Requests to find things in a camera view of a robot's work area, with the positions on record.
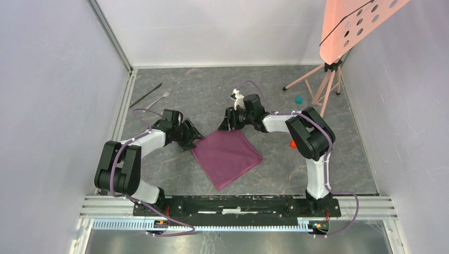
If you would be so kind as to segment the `black knife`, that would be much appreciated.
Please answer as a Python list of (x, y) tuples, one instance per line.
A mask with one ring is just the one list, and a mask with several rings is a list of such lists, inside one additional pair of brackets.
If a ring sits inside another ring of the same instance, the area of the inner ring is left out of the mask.
[(148, 95), (150, 95), (151, 93), (153, 93), (154, 91), (156, 91), (157, 89), (159, 89), (162, 86), (163, 83), (158, 84), (157, 86), (155, 86), (152, 90), (148, 91), (147, 93), (145, 93), (144, 95), (142, 95), (139, 99), (137, 99), (136, 101), (134, 101), (133, 103), (131, 103), (129, 105), (129, 107), (134, 107), (136, 104), (138, 104), (139, 102), (141, 102), (143, 99), (145, 99)]

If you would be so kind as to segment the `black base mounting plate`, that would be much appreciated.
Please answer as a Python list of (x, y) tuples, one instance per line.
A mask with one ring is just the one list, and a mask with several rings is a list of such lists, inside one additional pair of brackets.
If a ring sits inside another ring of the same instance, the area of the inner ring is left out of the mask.
[(298, 218), (327, 220), (341, 217), (339, 202), (331, 197), (314, 202), (304, 195), (173, 195), (155, 208), (171, 225), (287, 226)]

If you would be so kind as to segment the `aluminium frame rail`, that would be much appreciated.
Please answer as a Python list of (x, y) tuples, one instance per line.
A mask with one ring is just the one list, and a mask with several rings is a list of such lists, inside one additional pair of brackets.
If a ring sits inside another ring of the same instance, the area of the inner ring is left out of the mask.
[(120, 103), (111, 134), (111, 138), (113, 140), (121, 140), (138, 71), (134, 68), (134, 66), (126, 56), (125, 51), (121, 46), (118, 37), (115, 35), (111, 24), (107, 20), (107, 17), (102, 10), (99, 1), (87, 0), (87, 3), (127, 72), (126, 84), (122, 91), (122, 95), (120, 96)]

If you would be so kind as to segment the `purple cloth napkin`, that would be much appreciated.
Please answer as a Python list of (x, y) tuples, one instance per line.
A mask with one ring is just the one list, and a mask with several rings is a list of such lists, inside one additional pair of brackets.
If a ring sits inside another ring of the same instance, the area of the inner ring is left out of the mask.
[(239, 130), (210, 133), (196, 143), (192, 154), (218, 191), (264, 161)]

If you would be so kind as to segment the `pink music stand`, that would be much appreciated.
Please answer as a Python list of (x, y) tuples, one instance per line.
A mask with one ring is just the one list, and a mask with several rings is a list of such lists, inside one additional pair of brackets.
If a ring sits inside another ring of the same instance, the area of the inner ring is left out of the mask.
[[(344, 54), (408, 3), (408, 0), (326, 1), (319, 43), (319, 54), (323, 64), (286, 85), (282, 90), (286, 91), (304, 81), (312, 96), (312, 104), (321, 107), (320, 115), (323, 116), (330, 93), (335, 90), (337, 95), (341, 94)], [(320, 70), (325, 72), (325, 76), (318, 90), (314, 92), (308, 77)]]

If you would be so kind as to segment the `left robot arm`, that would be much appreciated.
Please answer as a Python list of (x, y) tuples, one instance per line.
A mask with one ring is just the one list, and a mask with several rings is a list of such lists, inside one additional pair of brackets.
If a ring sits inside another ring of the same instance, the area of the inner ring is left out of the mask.
[(94, 185), (114, 196), (126, 196), (146, 203), (146, 209), (152, 215), (161, 215), (166, 210), (165, 193), (162, 188), (141, 178), (142, 159), (173, 142), (184, 151), (194, 149), (195, 142), (204, 138), (181, 112), (165, 109), (159, 120), (148, 124), (147, 129), (136, 137), (105, 143)]

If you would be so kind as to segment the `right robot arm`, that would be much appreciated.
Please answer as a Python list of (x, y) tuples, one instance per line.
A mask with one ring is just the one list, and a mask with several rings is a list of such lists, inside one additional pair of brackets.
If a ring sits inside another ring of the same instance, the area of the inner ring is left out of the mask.
[(328, 160), (335, 134), (329, 125), (313, 107), (291, 113), (269, 112), (257, 94), (243, 96), (235, 89), (230, 97), (234, 105), (226, 109), (218, 129), (240, 130), (251, 125), (263, 133), (289, 133), (307, 164), (306, 210), (313, 216), (321, 215), (333, 198), (328, 183)]

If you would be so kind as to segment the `silver fork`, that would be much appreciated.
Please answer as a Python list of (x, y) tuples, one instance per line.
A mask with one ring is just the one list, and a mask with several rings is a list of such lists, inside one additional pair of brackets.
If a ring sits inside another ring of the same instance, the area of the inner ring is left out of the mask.
[(152, 102), (151, 104), (149, 104), (148, 106), (145, 107), (146, 110), (150, 109), (151, 107), (153, 107), (157, 102), (159, 102), (161, 99), (168, 97), (171, 92), (172, 92), (173, 88), (169, 88), (167, 91), (165, 91), (161, 97), (157, 98), (154, 102)]

